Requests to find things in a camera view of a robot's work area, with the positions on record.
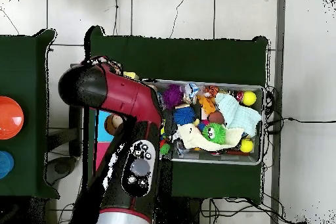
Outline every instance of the yellow tennis ball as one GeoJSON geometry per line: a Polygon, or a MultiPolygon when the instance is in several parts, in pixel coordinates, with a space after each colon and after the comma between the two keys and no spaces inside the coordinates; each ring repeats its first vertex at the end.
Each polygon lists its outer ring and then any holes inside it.
{"type": "Polygon", "coordinates": [[[257,96],[254,94],[254,92],[246,91],[244,92],[243,96],[243,104],[246,106],[251,106],[255,101],[257,100],[257,96]]]}
{"type": "Polygon", "coordinates": [[[253,150],[253,142],[246,138],[242,139],[240,150],[242,152],[251,152],[253,150]]]}

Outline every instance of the white cloth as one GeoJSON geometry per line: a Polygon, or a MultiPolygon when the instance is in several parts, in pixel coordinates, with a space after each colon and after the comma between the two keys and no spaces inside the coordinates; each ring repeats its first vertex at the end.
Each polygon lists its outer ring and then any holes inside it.
{"type": "Polygon", "coordinates": [[[234,148],[239,143],[242,138],[244,129],[242,128],[232,128],[228,129],[224,125],[223,128],[226,130],[225,144],[220,145],[211,141],[208,141],[203,137],[199,129],[192,123],[186,125],[178,125],[177,133],[183,140],[185,148],[202,148],[209,152],[214,152],[217,150],[222,150],[224,148],[234,148]]]}

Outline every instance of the table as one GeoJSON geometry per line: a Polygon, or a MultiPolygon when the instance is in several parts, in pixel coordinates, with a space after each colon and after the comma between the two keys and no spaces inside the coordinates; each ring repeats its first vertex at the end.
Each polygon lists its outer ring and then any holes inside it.
{"type": "MultiPolygon", "coordinates": [[[[233,39],[154,39],[105,36],[91,28],[91,56],[107,55],[140,78],[173,79],[265,86],[265,37],[233,39]]],[[[89,168],[92,175],[95,112],[89,118],[89,168]]],[[[257,166],[186,164],[171,168],[172,196],[194,198],[246,197],[261,201],[261,163],[257,166]]]]}

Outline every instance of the green tablecloth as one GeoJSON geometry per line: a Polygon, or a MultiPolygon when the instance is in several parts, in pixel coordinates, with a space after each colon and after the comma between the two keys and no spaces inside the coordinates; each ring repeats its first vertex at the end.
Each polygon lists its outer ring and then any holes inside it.
{"type": "Polygon", "coordinates": [[[13,170],[0,179],[0,196],[58,198],[44,179],[47,149],[46,52],[56,32],[0,35],[0,95],[14,99],[24,125],[13,138],[0,140],[0,150],[14,158],[13,170]]]}
{"type": "MultiPolygon", "coordinates": [[[[265,37],[233,39],[154,39],[103,36],[96,27],[91,56],[107,55],[141,78],[261,85],[266,80],[265,37]]],[[[94,112],[89,156],[93,156],[94,112]]],[[[260,203],[261,164],[257,166],[173,163],[173,196],[247,197],[260,203]]]]}

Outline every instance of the bin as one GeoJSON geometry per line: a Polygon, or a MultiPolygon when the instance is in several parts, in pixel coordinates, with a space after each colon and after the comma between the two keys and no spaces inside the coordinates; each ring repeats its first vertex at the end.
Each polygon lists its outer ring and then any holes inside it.
{"type": "MultiPolygon", "coordinates": [[[[155,82],[146,81],[145,83],[154,85],[159,92],[163,92],[168,89],[170,84],[177,84],[184,86],[186,81],[174,81],[174,80],[155,80],[155,82]]],[[[256,110],[261,115],[261,121],[257,124],[257,134],[252,138],[254,148],[248,156],[231,155],[231,154],[218,154],[213,155],[205,150],[190,150],[186,153],[179,154],[178,150],[174,148],[172,161],[173,162],[195,162],[195,163],[207,163],[207,164],[236,164],[256,166],[263,159],[263,145],[264,145],[264,125],[265,115],[264,107],[266,106],[266,91],[264,87],[256,85],[232,85],[225,83],[205,83],[205,82],[193,82],[197,86],[209,86],[215,85],[219,89],[229,91],[252,91],[256,94],[257,100],[250,108],[256,110]]]]}

